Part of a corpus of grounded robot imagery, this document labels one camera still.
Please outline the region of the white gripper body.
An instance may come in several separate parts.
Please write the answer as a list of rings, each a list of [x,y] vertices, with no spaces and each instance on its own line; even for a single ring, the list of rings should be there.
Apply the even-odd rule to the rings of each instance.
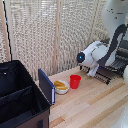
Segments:
[[[99,64],[97,66],[95,66],[95,67],[90,68],[89,72],[87,73],[87,76],[94,77],[96,72],[97,72],[97,70],[98,70],[98,67],[99,67]]]

